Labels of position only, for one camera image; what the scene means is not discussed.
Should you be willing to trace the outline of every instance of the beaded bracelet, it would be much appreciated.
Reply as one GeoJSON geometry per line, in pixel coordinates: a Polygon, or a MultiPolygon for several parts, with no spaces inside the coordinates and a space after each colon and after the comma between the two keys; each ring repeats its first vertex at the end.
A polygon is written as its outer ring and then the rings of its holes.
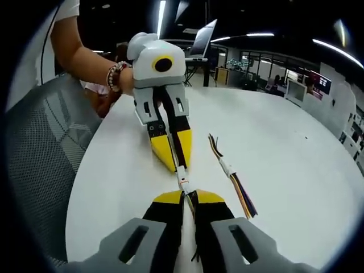
{"type": "Polygon", "coordinates": [[[131,65],[125,61],[120,61],[109,69],[106,79],[107,79],[107,87],[110,90],[112,90],[114,92],[121,91],[120,87],[118,86],[119,76],[120,76],[120,73],[123,71],[123,69],[126,67],[131,67],[131,65]]]}

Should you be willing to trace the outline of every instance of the white round table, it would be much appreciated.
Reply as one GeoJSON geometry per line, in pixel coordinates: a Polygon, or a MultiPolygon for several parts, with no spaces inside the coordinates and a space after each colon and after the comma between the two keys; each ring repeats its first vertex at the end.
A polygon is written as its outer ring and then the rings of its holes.
{"type": "MultiPolygon", "coordinates": [[[[193,131],[189,181],[244,213],[231,181],[212,153],[208,134],[236,170],[259,215],[251,222],[276,240],[293,262],[321,268],[353,232],[364,203],[364,180],[343,145],[317,120],[277,96],[225,88],[187,88],[193,131]]],[[[178,190],[177,178],[152,153],[147,130],[123,96],[93,137],[68,205],[69,261],[98,251],[101,239],[153,199],[178,190]]],[[[185,206],[175,272],[202,272],[194,224],[185,206]]]]}

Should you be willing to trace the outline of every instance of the robot eye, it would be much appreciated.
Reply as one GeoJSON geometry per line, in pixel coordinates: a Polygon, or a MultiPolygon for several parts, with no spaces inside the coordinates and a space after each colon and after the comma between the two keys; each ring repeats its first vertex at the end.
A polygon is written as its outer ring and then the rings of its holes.
{"type": "Polygon", "coordinates": [[[160,56],[153,62],[153,68],[158,72],[166,72],[172,65],[173,59],[170,56],[160,56]]]}

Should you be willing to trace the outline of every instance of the gray chair backrest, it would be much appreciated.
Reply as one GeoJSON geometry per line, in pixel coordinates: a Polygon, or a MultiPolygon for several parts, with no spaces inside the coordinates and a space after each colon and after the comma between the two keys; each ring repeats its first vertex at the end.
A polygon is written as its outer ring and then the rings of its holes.
{"type": "Polygon", "coordinates": [[[8,176],[31,231],[55,263],[67,261],[68,201],[100,123],[70,75],[34,88],[6,113],[8,176]]]}

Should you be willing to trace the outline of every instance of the computer screen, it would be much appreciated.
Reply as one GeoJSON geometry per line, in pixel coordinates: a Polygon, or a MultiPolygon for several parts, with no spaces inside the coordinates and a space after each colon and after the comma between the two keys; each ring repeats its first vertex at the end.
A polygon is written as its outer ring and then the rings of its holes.
{"type": "Polygon", "coordinates": [[[329,78],[326,78],[315,71],[310,72],[310,77],[314,82],[315,89],[329,95],[331,88],[331,81],[329,78]]]}
{"type": "Polygon", "coordinates": [[[190,56],[205,57],[216,22],[217,19],[207,24],[197,32],[195,41],[193,42],[193,46],[189,52],[190,56]]]}
{"type": "Polygon", "coordinates": [[[287,97],[303,102],[307,87],[295,81],[288,81],[287,97]]]}

